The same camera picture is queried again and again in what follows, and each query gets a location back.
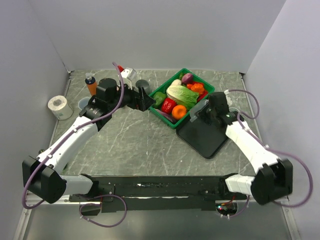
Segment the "grey blue mug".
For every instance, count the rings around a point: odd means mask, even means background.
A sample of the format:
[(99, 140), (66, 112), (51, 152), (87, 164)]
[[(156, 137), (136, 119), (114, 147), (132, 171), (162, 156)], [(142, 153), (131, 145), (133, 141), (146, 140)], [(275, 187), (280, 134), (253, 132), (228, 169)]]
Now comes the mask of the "grey blue mug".
[(144, 80), (144, 79), (137, 80), (135, 83), (135, 86), (137, 88), (142, 87), (148, 95), (152, 92), (150, 84), (147, 80)]

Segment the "white ceramic mug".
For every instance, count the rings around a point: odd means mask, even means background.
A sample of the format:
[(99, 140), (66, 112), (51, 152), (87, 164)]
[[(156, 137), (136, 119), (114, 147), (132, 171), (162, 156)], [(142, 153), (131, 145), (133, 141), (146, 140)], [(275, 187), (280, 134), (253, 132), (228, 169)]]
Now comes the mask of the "white ceramic mug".
[(80, 99), (77, 104), (78, 108), (80, 110), (84, 109), (88, 105), (89, 100), (90, 100), (90, 97), (84, 97), (84, 98)]

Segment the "light blue faceted mug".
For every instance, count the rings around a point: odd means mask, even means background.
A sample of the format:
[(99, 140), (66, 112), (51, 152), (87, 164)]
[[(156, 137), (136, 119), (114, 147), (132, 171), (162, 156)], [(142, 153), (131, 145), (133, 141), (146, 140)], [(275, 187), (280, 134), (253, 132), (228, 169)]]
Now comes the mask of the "light blue faceted mug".
[(193, 123), (197, 118), (200, 117), (200, 113), (205, 109), (208, 103), (209, 103), (208, 99), (202, 99), (189, 111), (189, 116), (190, 116), (189, 121), (191, 123)]

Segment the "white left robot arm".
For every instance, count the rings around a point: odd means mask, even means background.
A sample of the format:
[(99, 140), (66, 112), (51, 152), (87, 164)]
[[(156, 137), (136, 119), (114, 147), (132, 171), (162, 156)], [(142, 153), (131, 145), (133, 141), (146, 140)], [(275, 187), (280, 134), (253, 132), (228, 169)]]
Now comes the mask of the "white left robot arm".
[(61, 172), (81, 147), (125, 106), (141, 112), (155, 103), (143, 87), (131, 89), (122, 80), (100, 80), (96, 94), (80, 111), (72, 126), (36, 158), (22, 162), (24, 191), (30, 191), (49, 204), (64, 195), (82, 195), (87, 201), (99, 195), (99, 182), (87, 174), (62, 176)]

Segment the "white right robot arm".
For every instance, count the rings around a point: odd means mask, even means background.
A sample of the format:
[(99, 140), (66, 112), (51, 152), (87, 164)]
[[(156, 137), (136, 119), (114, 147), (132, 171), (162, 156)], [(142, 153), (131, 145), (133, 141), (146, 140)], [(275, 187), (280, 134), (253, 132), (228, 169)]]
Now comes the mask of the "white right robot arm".
[(224, 183), (218, 187), (218, 193), (223, 199), (241, 193), (265, 205), (292, 193), (292, 163), (268, 151), (260, 143), (246, 122), (248, 114), (230, 111), (226, 92), (213, 92), (207, 99), (200, 100), (194, 115), (232, 140), (254, 169), (254, 176), (234, 174), (225, 178)]

